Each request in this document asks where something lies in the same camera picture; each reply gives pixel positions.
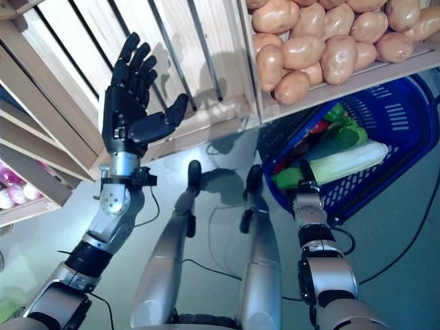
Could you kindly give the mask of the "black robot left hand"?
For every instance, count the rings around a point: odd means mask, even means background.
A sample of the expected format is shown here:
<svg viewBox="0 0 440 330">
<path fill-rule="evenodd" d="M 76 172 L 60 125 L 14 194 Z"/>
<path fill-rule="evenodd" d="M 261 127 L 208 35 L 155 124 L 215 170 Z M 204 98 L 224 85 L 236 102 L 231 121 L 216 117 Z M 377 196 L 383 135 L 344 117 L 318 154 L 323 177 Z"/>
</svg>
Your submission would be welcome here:
<svg viewBox="0 0 440 330">
<path fill-rule="evenodd" d="M 164 112 L 147 113 L 150 88 L 157 78 L 157 59 L 148 43 L 131 33 L 118 56 L 104 95 L 102 139 L 108 153 L 127 152 L 143 157 L 152 142 L 161 140 L 181 124 L 189 97 L 178 95 Z"/>
</svg>

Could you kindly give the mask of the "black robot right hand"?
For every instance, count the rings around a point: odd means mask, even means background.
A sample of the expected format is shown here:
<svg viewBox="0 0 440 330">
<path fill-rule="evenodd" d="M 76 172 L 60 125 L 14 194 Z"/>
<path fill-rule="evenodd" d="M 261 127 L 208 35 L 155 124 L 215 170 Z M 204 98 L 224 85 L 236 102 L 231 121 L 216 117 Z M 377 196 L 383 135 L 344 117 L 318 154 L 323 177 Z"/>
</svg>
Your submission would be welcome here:
<svg viewBox="0 0 440 330">
<path fill-rule="evenodd" d="M 299 161 L 299 167 L 302 173 L 302 179 L 298 182 L 298 187 L 319 191 L 320 187 L 316 181 L 310 163 L 306 159 L 302 159 Z"/>
</svg>

